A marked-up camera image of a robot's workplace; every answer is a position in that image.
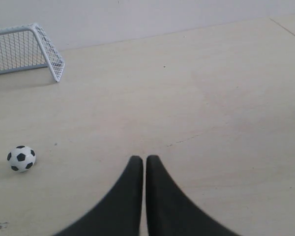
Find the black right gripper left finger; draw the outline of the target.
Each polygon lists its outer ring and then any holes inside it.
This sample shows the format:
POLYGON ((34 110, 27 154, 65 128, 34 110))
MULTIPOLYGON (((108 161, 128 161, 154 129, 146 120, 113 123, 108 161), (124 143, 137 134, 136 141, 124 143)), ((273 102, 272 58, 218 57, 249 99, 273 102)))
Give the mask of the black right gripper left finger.
POLYGON ((103 199, 58 236, 138 236, 143 199, 143 161, 131 156, 103 199))

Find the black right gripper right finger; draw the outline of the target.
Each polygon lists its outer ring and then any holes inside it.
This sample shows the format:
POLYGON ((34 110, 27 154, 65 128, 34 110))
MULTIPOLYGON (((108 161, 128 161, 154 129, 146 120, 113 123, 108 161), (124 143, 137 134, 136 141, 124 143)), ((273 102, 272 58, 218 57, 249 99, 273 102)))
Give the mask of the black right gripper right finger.
POLYGON ((237 236, 196 206, 174 182, 161 159, 146 162, 146 215, 150 236, 237 236))

